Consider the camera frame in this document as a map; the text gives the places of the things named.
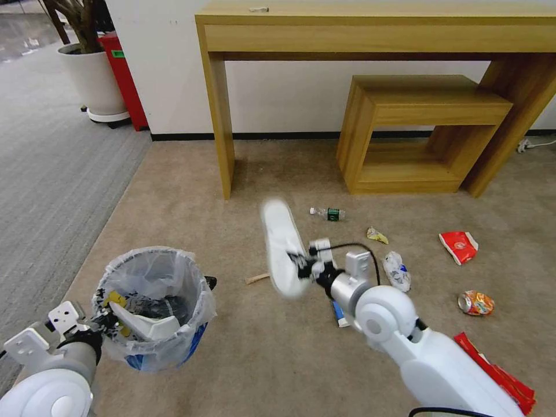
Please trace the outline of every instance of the wooden console table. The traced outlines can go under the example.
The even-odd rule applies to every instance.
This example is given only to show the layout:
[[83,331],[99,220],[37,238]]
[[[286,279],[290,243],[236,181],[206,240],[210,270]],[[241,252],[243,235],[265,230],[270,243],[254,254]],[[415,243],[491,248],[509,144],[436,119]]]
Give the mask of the wooden console table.
[[556,7],[540,3],[225,1],[195,21],[225,199],[234,168],[226,60],[491,61],[481,85],[514,105],[463,183],[475,197],[556,93]]

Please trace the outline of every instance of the white wall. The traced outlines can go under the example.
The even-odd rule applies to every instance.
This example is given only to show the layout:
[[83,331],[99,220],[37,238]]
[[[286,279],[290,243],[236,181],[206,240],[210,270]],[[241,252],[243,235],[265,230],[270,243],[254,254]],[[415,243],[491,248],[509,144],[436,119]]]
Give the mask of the white wall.
[[[194,17],[207,2],[107,0],[153,133],[212,132]],[[465,74],[479,81],[487,65],[228,62],[233,131],[338,131],[353,74]],[[533,128],[556,129],[556,100]]]

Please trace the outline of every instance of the green bottle label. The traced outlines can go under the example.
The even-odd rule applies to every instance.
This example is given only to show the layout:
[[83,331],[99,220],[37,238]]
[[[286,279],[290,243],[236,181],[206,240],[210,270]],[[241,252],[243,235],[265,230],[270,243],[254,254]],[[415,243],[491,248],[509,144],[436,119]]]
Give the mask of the green bottle label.
[[338,210],[337,208],[336,209],[335,208],[332,208],[332,209],[329,208],[327,210],[327,217],[328,217],[328,220],[330,220],[330,221],[340,220],[340,210]]

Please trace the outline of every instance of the wooden side table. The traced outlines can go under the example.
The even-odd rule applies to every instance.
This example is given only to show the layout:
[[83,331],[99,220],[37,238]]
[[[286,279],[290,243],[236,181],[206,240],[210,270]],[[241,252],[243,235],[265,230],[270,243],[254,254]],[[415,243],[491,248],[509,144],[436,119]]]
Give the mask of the wooden side table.
[[[356,75],[336,157],[350,193],[455,192],[512,104],[463,75]],[[375,126],[435,125],[427,143],[371,144]]]
[[225,61],[490,61],[481,86],[514,105],[463,183],[475,197],[556,93],[556,6],[546,3],[216,0],[195,21],[226,200],[235,153]]

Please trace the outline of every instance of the trash can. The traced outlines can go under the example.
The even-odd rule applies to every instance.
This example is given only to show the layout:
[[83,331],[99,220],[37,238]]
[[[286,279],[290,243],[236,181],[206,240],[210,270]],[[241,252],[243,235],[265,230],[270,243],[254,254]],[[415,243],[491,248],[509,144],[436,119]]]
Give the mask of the trash can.
[[130,313],[151,319],[175,316],[180,324],[173,335],[155,341],[145,341],[126,327],[108,330],[104,347],[110,357],[156,372],[193,355],[216,316],[214,297],[193,258],[179,249],[153,246],[129,251],[106,266],[92,299],[94,312],[117,301]]
[[122,93],[123,101],[126,103],[133,127],[137,131],[148,129],[149,123],[147,122],[139,94],[137,94],[137,89],[131,77],[131,72],[129,72],[118,35],[116,35],[116,32],[109,32],[98,40],[103,44],[106,51],[108,62],[110,62],[112,72],[116,77],[118,87],[120,87],[120,92]]

